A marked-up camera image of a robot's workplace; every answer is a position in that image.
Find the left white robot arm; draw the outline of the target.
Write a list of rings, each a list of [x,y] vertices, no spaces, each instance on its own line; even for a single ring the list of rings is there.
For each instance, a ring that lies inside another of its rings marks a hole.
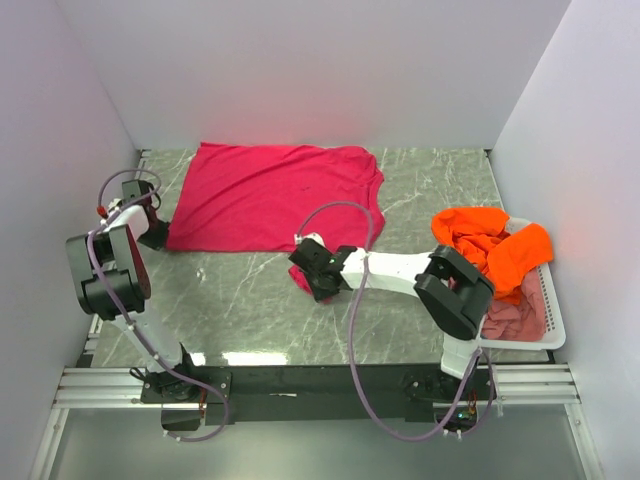
[[[122,183],[121,199],[100,204],[100,226],[69,238],[65,250],[81,309],[117,326],[143,355],[146,371],[130,374],[176,401],[193,399],[200,378],[184,346],[170,334],[146,302],[151,281],[141,245],[162,250],[169,224],[157,216],[155,186],[141,179]]]

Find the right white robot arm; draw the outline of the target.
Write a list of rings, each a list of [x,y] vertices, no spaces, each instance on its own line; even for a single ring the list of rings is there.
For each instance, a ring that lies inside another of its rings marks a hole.
[[[415,297],[443,333],[439,387],[460,399],[474,386],[467,368],[480,349],[480,334],[495,287],[454,248],[393,254],[342,246],[330,252],[312,237],[300,241],[289,261],[303,273],[317,302],[343,290],[373,289]]]

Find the magenta t shirt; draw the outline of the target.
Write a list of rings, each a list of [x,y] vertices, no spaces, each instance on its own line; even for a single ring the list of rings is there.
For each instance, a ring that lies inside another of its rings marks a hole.
[[[370,245],[385,218],[384,175],[363,147],[203,143],[169,226],[176,252],[285,252],[298,232],[327,249]]]

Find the orange t shirt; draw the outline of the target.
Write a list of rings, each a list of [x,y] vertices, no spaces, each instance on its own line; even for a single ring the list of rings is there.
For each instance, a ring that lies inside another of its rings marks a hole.
[[[435,239],[453,247],[494,287],[494,298],[520,303],[521,285],[534,268],[553,260],[551,238],[536,223],[510,233],[510,216],[496,207],[449,208],[431,221]]]

